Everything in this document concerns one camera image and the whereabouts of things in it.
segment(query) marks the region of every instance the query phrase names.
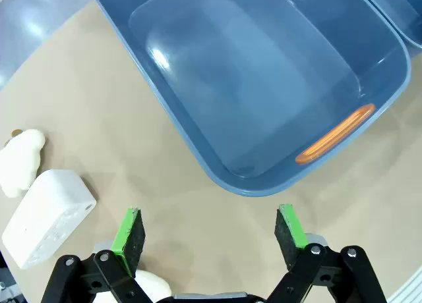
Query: blue plastic bin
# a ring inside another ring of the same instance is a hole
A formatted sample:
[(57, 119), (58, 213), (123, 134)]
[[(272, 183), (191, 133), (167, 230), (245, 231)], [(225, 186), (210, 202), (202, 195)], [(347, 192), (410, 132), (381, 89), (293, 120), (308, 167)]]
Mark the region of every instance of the blue plastic bin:
[(412, 56), (422, 53), (422, 0), (370, 0), (405, 40)]
[(96, 1), (210, 178), (244, 196), (304, 177), (409, 82), (367, 0)]

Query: gray floor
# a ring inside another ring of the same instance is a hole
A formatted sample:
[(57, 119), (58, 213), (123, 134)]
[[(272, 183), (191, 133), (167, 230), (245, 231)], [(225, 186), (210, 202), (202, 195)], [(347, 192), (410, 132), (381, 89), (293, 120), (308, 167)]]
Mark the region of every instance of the gray floor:
[(60, 25), (89, 0), (0, 2), (0, 89)]

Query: small round object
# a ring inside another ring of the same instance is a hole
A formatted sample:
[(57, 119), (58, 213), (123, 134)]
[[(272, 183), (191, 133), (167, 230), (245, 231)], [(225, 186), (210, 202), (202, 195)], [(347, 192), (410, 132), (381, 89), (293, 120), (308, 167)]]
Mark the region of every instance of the small round object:
[(347, 255), (352, 258), (356, 258), (357, 252), (355, 248), (349, 248), (347, 250)]
[(102, 255), (100, 256), (100, 260), (101, 260), (102, 262), (106, 262), (106, 261), (108, 260), (108, 254), (102, 254)]
[(312, 248), (311, 248), (311, 252), (312, 252), (314, 255), (319, 255), (319, 254), (321, 253), (321, 248), (319, 248), (319, 246), (312, 246)]
[(75, 260), (73, 258), (69, 258), (68, 260), (66, 260), (66, 265), (72, 265), (75, 262)]
[(12, 137), (16, 137), (16, 136), (18, 136), (19, 134), (21, 134), (22, 133), (22, 130), (19, 130), (19, 129), (17, 129), (17, 130), (13, 130), (12, 132), (11, 132), (11, 136)]

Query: plastic bin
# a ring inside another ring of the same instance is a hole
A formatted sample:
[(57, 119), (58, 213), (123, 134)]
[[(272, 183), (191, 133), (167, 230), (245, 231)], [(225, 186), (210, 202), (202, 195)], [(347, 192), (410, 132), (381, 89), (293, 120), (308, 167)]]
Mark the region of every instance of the plastic bin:
[(204, 170), (237, 194), (304, 177), (409, 82), (403, 41), (367, 0), (96, 1)]
[(422, 0), (370, 0), (405, 40), (412, 56), (422, 53)]

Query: orange handle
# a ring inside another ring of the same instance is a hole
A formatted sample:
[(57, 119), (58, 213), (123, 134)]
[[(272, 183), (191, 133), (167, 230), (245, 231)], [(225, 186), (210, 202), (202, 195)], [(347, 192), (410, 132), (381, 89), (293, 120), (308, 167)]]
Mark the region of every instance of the orange handle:
[(306, 149), (296, 157), (298, 164), (310, 163), (312, 160), (324, 155), (328, 150), (340, 143), (347, 135), (352, 133), (364, 120), (375, 110), (375, 105), (366, 104), (353, 112), (346, 120), (333, 128), (327, 135), (318, 142)]

